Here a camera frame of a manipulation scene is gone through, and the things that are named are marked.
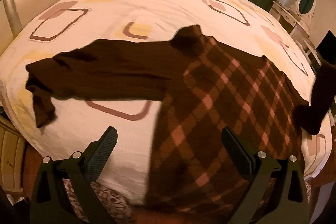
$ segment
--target drawer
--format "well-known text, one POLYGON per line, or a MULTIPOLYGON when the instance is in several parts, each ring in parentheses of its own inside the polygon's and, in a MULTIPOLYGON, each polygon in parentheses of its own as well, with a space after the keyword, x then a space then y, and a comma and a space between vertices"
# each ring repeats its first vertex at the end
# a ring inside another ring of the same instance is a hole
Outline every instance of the drawer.
POLYGON ((20 192, 26 140, 14 126, 0 119, 0 184, 5 191, 20 192))
POLYGON ((280 14, 283 16, 284 19, 286 19, 286 21, 291 24, 293 27, 296 25, 296 21, 295 19, 289 15, 288 13, 286 13, 285 11, 281 11, 280 14))
POLYGON ((276 5, 276 4, 273 4, 273 5, 272 5, 272 8, 275 9, 275 10, 276 10, 277 12, 279 12, 279 13, 282 12, 282 9, 281 9, 278 5, 276 5))

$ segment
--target oval mirror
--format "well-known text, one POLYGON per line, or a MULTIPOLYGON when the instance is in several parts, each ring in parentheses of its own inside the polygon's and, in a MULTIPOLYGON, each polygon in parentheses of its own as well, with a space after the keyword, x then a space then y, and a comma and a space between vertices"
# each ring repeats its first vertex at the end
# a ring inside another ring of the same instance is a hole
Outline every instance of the oval mirror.
POLYGON ((299 12, 304 15, 307 14, 313 7, 314 0, 300 0, 299 12))

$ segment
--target black clamp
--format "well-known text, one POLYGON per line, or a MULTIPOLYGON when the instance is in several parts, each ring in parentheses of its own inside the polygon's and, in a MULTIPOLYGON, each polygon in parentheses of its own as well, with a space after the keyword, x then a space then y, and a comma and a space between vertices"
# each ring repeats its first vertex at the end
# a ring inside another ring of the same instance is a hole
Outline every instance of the black clamp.
POLYGON ((308 198, 300 165, 295 156, 276 160, 241 140, 229 127, 222 143, 242 178, 250 184, 227 224, 249 224, 258 209, 270 178, 276 178, 265 215, 255 224, 308 224, 308 198))
POLYGON ((63 179, 70 179, 73 190, 90 224, 116 224, 103 207, 90 183, 99 178, 117 143, 117 131, 109 127, 102 137, 83 153, 66 160, 45 157, 40 166, 30 208, 31 224, 83 224, 71 206, 63 179))

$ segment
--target sleeve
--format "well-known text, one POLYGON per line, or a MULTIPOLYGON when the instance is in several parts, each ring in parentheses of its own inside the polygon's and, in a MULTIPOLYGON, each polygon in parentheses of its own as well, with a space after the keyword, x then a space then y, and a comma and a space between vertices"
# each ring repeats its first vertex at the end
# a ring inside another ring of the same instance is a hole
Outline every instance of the sleeve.
POLYGON ((167 54, 150 43, 99 39, 26 66, 36 126, 55 119, 50 97, 90 100, 162 100, 169 80, 167 54))

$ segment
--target dresser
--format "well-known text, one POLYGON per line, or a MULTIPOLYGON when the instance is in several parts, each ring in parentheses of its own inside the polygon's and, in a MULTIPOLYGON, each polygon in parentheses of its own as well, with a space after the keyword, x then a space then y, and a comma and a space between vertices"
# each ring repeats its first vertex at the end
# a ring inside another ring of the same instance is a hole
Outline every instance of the dresser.
POLYGON ((302 44, 304 49, 307 48, 304 40, 309 37, 310 28, 299 15, 294 13, 290 8, 281 5, 278 1, 273 1, 269 13, 280 22, 294 41, 302 44))

